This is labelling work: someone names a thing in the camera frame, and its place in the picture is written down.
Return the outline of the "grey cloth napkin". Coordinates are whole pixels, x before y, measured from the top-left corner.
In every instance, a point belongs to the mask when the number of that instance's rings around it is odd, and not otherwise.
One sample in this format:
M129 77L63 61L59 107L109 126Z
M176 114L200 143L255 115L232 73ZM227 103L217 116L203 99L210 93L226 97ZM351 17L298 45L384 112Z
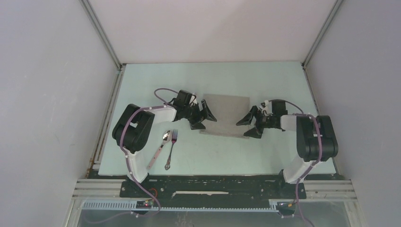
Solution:
M201 134L248 139L244 133L250 126L236 123L249 112L249 97L205 94L204 99L217 121L203 121L206 128L200 130Z

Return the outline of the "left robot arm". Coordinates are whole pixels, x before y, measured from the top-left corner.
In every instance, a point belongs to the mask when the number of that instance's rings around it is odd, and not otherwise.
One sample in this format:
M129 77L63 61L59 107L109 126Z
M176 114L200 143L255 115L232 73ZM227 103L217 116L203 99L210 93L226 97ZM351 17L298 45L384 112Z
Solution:
M217 121L204 99L198 101L194 93L180 90L176 92L176 97L170 101L162 100L159 106L127 105L115 125L112 138L124 153L128 177L134 181L131 191L138 197L144 197L149 192L149 183L144 180L154 161L147 165L141 150L148 141L152 126L181 119L188 120L191 130L204 130L204 120Z

